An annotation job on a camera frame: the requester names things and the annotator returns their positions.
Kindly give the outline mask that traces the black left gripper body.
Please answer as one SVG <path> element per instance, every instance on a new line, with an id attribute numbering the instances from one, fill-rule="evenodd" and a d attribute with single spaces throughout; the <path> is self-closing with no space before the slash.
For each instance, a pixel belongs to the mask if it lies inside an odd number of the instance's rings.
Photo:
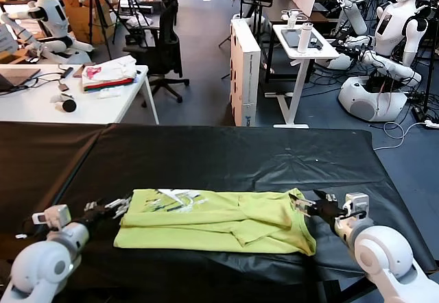
<path id="1" fill-rule="evenodd" d="M 104 206 L 106 204 L 100 205 L 102 205 L 102 210 L 84 211 L 84 214 L 81 217 L 77 218 L 77 223 L 82 224 L 88 230 L 92 230 L 96 228 L 98 224 L 103 220 L 112 218 L 105 216 Z"/>

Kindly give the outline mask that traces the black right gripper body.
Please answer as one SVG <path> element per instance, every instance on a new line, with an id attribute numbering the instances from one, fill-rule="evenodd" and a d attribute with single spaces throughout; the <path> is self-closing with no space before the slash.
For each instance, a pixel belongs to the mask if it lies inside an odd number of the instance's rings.
<path id="1" fill-rule="evenodd" d="M 318 216 L 327 224 L 334 224 L 336 218 L 345 215 L 345 210 L 341 209 L 336 202 L 319 199 L 307 207 L 307 214 L 309 216 Z"/>

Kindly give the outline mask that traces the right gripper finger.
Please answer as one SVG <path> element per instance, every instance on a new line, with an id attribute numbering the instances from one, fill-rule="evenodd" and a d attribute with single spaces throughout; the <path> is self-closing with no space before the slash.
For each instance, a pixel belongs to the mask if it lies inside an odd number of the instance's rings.
<path id="1" fill-rule="evenodd" d="M 337 203 L 337 197 L 332 193 L 327 193 L 322 190 L 314 189 L 313 192 L 320 198 L 325 199 L 331 203 Z"/>
<path id="2" fill-rule="evenodd" d="M 307 217 L 311 217 L 315 212 L 315 202 L 305 198 L 299 198 L 298 196 L 290 193 L 289 198 L 292 206 L 300 213 Z"/>

